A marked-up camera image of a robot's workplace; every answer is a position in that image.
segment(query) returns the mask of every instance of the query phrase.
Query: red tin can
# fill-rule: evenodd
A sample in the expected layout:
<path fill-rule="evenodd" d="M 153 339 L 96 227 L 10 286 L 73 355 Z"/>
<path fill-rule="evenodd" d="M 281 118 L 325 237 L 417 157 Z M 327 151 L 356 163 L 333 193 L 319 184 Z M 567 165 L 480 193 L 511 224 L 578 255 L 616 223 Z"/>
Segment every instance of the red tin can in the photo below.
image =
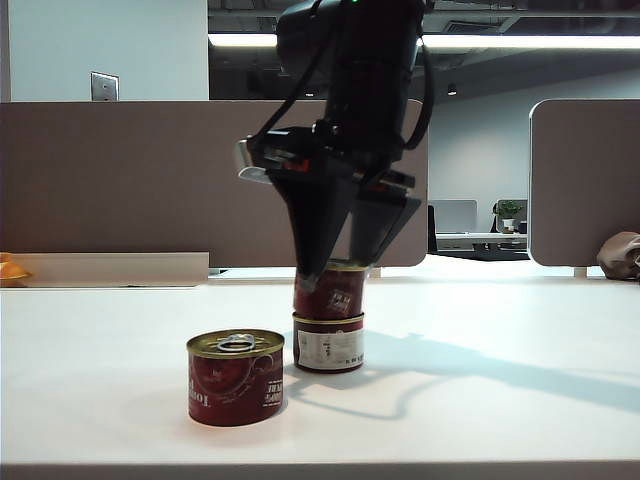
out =
<path fill-rule="evenodd" d="M 282 335 L 223 330 L 187 342 L 189 415 L 221 427 L 259 422 L 282 405 Z"/>
<path fill-rule="evenodd" d="M 313 291 L 296 276 L 293 309 L 309 319 L 350 318 L 362 313 L 362 291 L 367 267 L 330 263 Z"/>
<path fill-rule="evenodd" d="M 335 320 L 293 316 L 293 358 L 303 370 L 350 372 L 364 361 L 364 314 Z"/>

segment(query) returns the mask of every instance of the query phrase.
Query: white table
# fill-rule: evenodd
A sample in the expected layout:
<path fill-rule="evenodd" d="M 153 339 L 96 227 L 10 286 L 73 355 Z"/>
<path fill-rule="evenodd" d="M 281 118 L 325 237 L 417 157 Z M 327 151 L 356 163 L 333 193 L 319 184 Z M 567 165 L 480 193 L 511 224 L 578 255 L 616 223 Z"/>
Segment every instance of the white table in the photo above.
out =
<path fill-rule="evenodd" d="M 527 248 L 526 233 L 436 233 L 439 250 L 477 250 L 480 246 L 495 247 L 498 244 L 519 244 Z"/>
<path fill-rule="evenodd" d="M 290 278 L 2 295 L 3 478 L 637 479 L 640 287 L 429 256 L 366 287 L 366 365 L 292 366 Z M 285 334 L 286 405 L 186 413 L 194 335 Z"/>

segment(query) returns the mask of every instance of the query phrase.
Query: potted plant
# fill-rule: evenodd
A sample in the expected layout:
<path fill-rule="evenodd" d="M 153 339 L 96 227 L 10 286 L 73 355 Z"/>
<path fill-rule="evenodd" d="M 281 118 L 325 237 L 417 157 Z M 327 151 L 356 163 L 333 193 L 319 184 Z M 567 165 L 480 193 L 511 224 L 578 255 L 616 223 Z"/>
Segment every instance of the potted plant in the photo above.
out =
<path fill-rule="evenodd" d="M 505 200 L 493 207 L 493 213 L 502 218 L 505 230 L 513 232 L 515 230 L 513 216 L 523 208 L 524 206 L 517 204 L 513 200 Z"/>

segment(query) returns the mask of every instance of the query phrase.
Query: black cable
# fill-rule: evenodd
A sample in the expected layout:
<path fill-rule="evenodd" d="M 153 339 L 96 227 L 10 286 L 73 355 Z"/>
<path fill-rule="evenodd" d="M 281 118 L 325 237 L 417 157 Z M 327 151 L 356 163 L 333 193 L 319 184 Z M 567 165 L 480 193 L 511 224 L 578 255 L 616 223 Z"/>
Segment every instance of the black cable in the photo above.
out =
<path fill-rule="evenodd" d="M 433 93 L 433 76 L 431 73 L 431 62 L 429 61 L 429 52 L 427 46 L 424 44 L 424 39 L 420 35 L 420 42 L 422 43 L 422 63 L 424 65 L 424 94 L 422 99 L 422 108 L 420 109 L 420 116 L 416 122 L 415 129 L 404 144 L 405 150 L 414 150 L 422 141 L 424 134 L 427 133 L 429 128 L 429 121 L 433 113 L 434 93 Z"/>
<path fill-rule="evenodd" d="M 258 146 L 260 145 L 264 137 L 267 135 L 269 130 L 273 128 L 273 126 L 278 122 L 278 120 L 280 120 L 282 116 L 285 113 L 287 113 L 287 111 L 291 108 L 291 106 L 296 102 L 296 100 L 302 93 L 304 87 L 307 85 L 307 83 L 311 79 L 313 72 L 315 72 L 318 64 L 320 63 L 320 60 L 322 59 L 322 55 L 326 51 L 327 46 L 331 41 L 331 37 L 333 36 L 334 29 L 335 29 L 335 25 L 333 25 L 327 32 L 327 36 L 324 38 L 323 42 L 320 44 L 320 47 L 318 48 L 313 58 L 311 59 L 311 62 L 309 63 L 309 66 L 305 70 L 304 74 L 302 75 L 302 77 L 300 77 L 300 80 L 298 81 L 296 86 L 293 87 L 293 90 L 289 94 L 289 97 L 287 97 L 284 103 L 280 105 L 280 108 L 278 108 L 278 110 L 275 111 L 275 113 L 271 116 L 271 118 L 269 118 L 269 120 L 266 121 L 266 123 L 262 126 L 260 131 L 256 133 L 249 140 L 251 149 L 258 148 Z"/>

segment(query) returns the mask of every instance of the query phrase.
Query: orange object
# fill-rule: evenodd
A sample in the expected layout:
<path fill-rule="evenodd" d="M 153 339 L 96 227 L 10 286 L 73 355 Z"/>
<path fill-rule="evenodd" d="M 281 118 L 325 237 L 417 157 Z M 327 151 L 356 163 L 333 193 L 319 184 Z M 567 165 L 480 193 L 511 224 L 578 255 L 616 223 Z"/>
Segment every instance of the orange object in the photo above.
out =
<path fill-rule="evenodd" d="M 0 252 L 0 285 L 9 286 L 10 281 L 30 276 L 30 272 L 11 261 L 10 253 Z"/>

